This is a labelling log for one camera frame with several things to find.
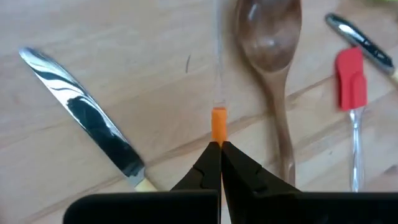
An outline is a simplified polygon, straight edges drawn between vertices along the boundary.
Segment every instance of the metal blade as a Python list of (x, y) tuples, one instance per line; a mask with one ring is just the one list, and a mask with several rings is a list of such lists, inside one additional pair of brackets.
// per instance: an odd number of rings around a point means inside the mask
[(31, 49), (19, 55), (62, 106), (136, 186), (144, 179), (144, 163), (90, 94), (56, 61)]
[(378, 68), (388, 75), (393, 75), (395, 68), (392, 59), (380, 47), (366, 37), (356, 26), (334, 13), (326, 15), (326, 23), (337, 33), (342, 35), (349, 43), (361, 48)]

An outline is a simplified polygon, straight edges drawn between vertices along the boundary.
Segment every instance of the wooden surface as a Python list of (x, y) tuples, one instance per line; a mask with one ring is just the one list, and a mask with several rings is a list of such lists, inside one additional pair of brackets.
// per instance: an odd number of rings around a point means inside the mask
[[(237, 55), (224, 1), (229, 140), (278, 173), (272, 115)], [(398, 58), (398, 6), (303, 0), (287, 80), (287, 118), (301, 190), (349, 190), (351, 128), (336, 107), (333, 63), (348, 46), (323, 17), (337, 12)], [(132, 187), (19, 58), (51, 55), (89, 90), (133, 143), (158, 189), (185, 175), (210, 140), (215, 56), (210, 0), (2, 0), (0, 7), (0, 223), (61, 223), (74, 200)], [(368, 62), (366, 187), (398, 190), (398, 92)], [(223, 211), (223, 222), (228, 213)]]

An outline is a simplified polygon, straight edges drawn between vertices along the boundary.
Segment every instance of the wooden spoon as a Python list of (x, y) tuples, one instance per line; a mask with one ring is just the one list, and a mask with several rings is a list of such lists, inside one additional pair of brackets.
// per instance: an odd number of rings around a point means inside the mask
[(275, 109), (282, 175), (295, 185), (295, 161), (285, 111), (285, 82), (300, 37), (300, 0), (238, 0), (237, 41), (254, 67)]

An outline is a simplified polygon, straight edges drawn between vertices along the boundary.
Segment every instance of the red silicone spatula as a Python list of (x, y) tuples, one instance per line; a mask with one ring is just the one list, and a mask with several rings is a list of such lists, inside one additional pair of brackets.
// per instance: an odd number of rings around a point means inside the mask
[(363, 56), (358, 47), (341, 51), (336, 59), (340, 81), (340, 107), (349, 111), (353, 124), (353, 169), (351, 190), (358, 192), (364, 185), (364, 163), (361, 149), (361, 117), (367, 103), (366, 78), (363, 73)]

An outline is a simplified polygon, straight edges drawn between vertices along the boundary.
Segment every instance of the spatula handle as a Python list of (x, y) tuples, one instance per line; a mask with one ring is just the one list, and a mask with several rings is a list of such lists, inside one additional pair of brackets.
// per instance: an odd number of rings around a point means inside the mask
[(356, 108), (349, 111), (349, 117), (353, 124), (353, 169), (351, 170), (351, 190), (358, 192), (364, 186), (364, 162), (361, 147), (361, 117), (364, 108)]

